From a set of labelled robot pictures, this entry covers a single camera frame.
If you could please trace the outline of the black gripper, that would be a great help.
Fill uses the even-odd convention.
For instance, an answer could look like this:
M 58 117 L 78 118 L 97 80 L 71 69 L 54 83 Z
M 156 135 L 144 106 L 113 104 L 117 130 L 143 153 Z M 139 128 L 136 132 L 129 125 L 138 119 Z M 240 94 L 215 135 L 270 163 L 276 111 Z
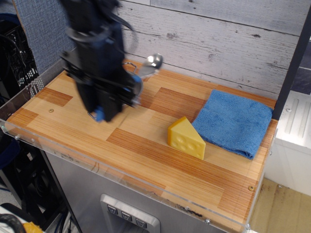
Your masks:
M 124 47 L 120 23 L 73 23 L 68 37 L 76 48 L 64 52 L 66 71 L 77 85 L 89 113 L 98 114 L 98 121 L 110 122 L 122 111 L 120 98 L 110 92 L 110 84 L 126 84 L 127 72 L 122 66 Z

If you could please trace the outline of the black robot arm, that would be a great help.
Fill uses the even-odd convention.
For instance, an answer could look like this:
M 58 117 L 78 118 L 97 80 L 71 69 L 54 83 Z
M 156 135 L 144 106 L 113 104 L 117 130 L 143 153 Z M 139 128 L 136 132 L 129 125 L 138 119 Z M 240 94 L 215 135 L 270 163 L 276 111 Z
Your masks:
M 65 70 L 73 78 L 89 115 L 110 122 L 123 106 L 135 106 L 143 89 L 141 78 L 123 67 L 122 25 L 113 13 L 116 0 L 63 0 L 75 49 L 65 51 Z

